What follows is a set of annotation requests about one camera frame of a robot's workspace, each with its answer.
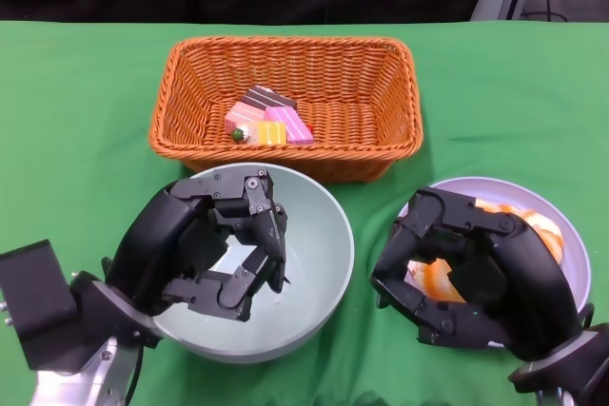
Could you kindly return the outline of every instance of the light green bowl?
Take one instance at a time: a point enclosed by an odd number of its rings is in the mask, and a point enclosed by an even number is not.
[[[231,164],[226,169],[253,164]],[[202,316],[176,304],[155,320],[170,338],[201,356],[229,363],[255,363],[283,356],[324,325],[351,278],[351,226],[338,202],[302,173],[271,164],[274,199],[287,213],[285,275],[291,281],[274,294],[264,285],[254,297],[248,322]],[[200,175],[212,174],[214,170]],[[212,269],[232,273],[253,246],[228,239],[225,256]]]

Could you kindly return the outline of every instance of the plate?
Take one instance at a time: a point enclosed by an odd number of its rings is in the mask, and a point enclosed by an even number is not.
[[[580,234],[554,205],[532,190],[493,178],[478,176],[454,178],[431,184],[431,187],[458,192],[488,202],[508,203],[521,209],[533,209],[554,221],[560,227],[564,241],[560,268],[569,282],[578,311],[581,311],[590,294],[592,279],[590,260]],[[402,208],[400,216],[405,215],[407,209],[408,204]],[[416,285],[410,278],[407,278],[407,280],[409,283]],[[494,342],[491,342],[490,345],[501,346]]]
[[[281,357],[309,340],[330,318],[351,278],[353,234],[339,203],[306,175],[272,164],[265,167],[274,183],[274,200],[287,213],[285,284],[281,294],[267,284],[254,296],[248,322],[203,316],[185,303],[155,318],[167,336],[190,351],[229,363],[255,363]],[[229,248],[212,270],[233,273],[254,246],[229,237]]]

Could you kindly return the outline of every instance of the yellow block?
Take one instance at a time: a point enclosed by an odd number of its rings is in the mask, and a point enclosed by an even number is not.
[[[269,121],[262,121],[260,123],[254,123],[256,133],[252,140],[257,145],[285,145],[287,144],[287,137],[285,135],[285,124],[284,123],[271,123]]]

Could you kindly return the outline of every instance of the pink block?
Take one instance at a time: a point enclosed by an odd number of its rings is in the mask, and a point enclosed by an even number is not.
[[[265,121],[285,124],[287,142],[292,145],[310,145],[313,135],[298,113],[290,106],[274,106],[265,110]]]
[[[225,116],[226,133],[230,134],[237,124],[257,123],[265,118],[265,112],[253,106],[237,102]]]

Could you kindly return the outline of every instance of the basket rim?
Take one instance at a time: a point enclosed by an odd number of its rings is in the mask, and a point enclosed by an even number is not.
[[[162,134],[165,124],[165,111],[169,93],[164,94],[163,88],[170,87],[170,82],[174,79],[177,68],[177,57],[179,54],[188,50],[192,46],[202,44],[221,44],[229,42],[243,42],[244,44],[256,43],[256,45],[272,45],[274,43],[285,42],[325,42],[328,44],[345,45],[373,45],[378,48],[386,46],[394,47],[404,63],[409,67],[410,77],[413,87],[413,116],[415,131],[406,142],[391,145],[357,145],[357,144],[313,144],[313,145],[190,145],[176,144],[168,141]],[[422,114],[421,97],[415,63],[410,48],[401,40],[395,37],[381,36],[307,36],[307,35],[215,35],[204,37],[191,37],[178,42],[173,46],[167,57],[166,71],[161,79],[161,88],[157,96],[157,102],[152,112],[152,122],[148,134],[148,142],[151,148],[158,154],[172,159],[197,160],[252,160],[252,153],[255,153],[256,160],[273,159],[293,159],[294,153],[298,154],[299,159],[303,160],[353,160],[352,153],[363,154],[362,160],[399,160],[410,153],[416,152],[422,144]]]

